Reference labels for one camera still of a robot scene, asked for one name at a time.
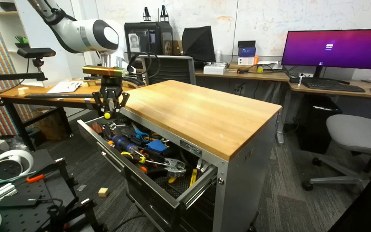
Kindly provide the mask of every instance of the wooden desk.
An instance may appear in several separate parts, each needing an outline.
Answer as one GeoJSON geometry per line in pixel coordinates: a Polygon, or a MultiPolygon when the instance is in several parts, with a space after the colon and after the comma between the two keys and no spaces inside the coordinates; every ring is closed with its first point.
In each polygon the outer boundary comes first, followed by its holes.
{"type": "MultiPolygon", "coordinates": [[[[85,102],[84,98],[64,98],[62,100],[57,100],[56,98],[25,98],[28,94],[45,94],[51,88],[43,88],[37,86],[27,86],[27,85],[19,85],[9,91],[3,92],[0,94],[0,98],[3,100],[4,105],[12,118],[12,121],[15,124],[16,129],[19,132],[19,135],[24,140],[25,145],[27,145],[30,150],[36,150],[36,147],[32,144],[32,141],[26,132],[25,127],[38,122],[39,120],[58,112],[61,116],[62,123],[65,126],[66,132],[71,135],[72,130],[68,123],[67,115],[64,110],[64,107],[70,108],[82,108],[87,109],[96,108],[96,104],[93,98],[91,98],[90,102],[85,102]],[[25,95],[18,95],[18,88],[21,87],[28,87],[30,92],[25,95]],[[49,110],[48,112],[39,115],[35,118],[32,118],[26,122],[22,122],[21,118],[19,117],[14,104],[28,104],[28,105],[41,105],[41,106],[51,106],[56,107],[53,110],[49,110]]],[[[123,91],[130,90],[131,88],[122,88],[123,91]]],[[[91,94],[93,92],[99,91],[100,86],[90,86],[90,87],[79,87],[73,94],[91,94]]]]}
{"type": "Polygon", "coordinates": [[[223,75],[215,75],[215,74],[203,74],[202,70],[196,70],[195,76],[199,77],[220,77],[220,78],[236,78],[236,79],[249,79],[249,80],[261,80],[261,81],[281,81],[281,82],[289,82],[289,77],[283,72],[272,72],[272,73],[243,73],[237,74],[236,71],[229,71],[226,69],[223,75]]]}
{"type": "Polygon", "coordinates": [[[349,82],[350,82],[350,85],[357,85],[357,86],[363,88],[366,92],[317,90],[317,89],[307,88],[303,84],[298,86],[297,83],[291,83],[291,82],[289,82],[289,85],[290,85],[290,89],[292,91],[298,91],[298,92],[335,94],[335,95],[345,95],[345,96],[354,96],[354,97],[371,97],[371,90],[370,90],[371,83],[367,83],[367,82],[363,82],[363,81],[357,81],[357,80],[351,80],[349,82]]]}
{"type": "Polygon", "coordinates": [[[125,110],[229,161],[281,106],[178,81],[128,91],[125,110]]]}

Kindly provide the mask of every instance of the blue tool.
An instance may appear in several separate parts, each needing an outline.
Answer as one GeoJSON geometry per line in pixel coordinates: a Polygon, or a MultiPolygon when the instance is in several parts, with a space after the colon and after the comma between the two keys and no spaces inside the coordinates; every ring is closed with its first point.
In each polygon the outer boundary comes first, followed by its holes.
{"type": "Polygon", "coordinates": [[[131,123],[133,125],[133,128],[135,130],[135,133],[137,134],[136,135],[136,138],[138,138],[139,140],[141,141],[150,141],[150,135],[148,135],[147,133],[143,133],[141,132],[136,126],[134,123],[131,123]]]}

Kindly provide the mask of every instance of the power outlet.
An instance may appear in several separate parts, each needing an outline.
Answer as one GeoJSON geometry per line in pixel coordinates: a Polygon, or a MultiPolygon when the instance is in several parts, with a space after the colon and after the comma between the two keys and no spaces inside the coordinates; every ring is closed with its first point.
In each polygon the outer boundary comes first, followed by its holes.
{"type": "Polygon", "coordinates": [[[244,95],[245,90],[246,90],[246,83],[244,83],[243,85],[242,84],[236,84],[235,87],[234,87],[233,94],[244,95]]]}

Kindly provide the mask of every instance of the monitor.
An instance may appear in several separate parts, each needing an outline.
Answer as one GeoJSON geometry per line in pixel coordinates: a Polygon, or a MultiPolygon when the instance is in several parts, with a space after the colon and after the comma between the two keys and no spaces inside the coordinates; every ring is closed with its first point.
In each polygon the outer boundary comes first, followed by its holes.
{"type": "Polygon", "coordinates": [[[215,62],[211,26],[184,28],[182,43],[184,55],[195,61],[215,62]]]}
{"type": "Polygon", "coordinates": [[[371,69],[371,29],[289,31],[281,64],[371,69]]]}

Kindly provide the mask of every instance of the chair wheel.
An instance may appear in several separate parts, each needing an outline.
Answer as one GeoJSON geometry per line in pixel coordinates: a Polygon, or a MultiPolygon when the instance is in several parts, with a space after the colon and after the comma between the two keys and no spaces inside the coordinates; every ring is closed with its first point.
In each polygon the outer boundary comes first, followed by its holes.
{"type": "Polygon", "coordinates": [[[311,184],[310,182],[308,181],[305,181],[301,184],[301,186],[303,187],[304,190],[306,191],[311,191],[313,190],[313,184],[311,184]]]}
{"type": "Polygon", "coordinates": [[[257,230],[254,226],[250,226],[247,232],[257,232],[257,230]]]}
{"type": "Polygon", "coordinates": [[[313,158],[312,160],[313,165],[320,166],[321,165],[321,160],[318,158],[313,158]]]}

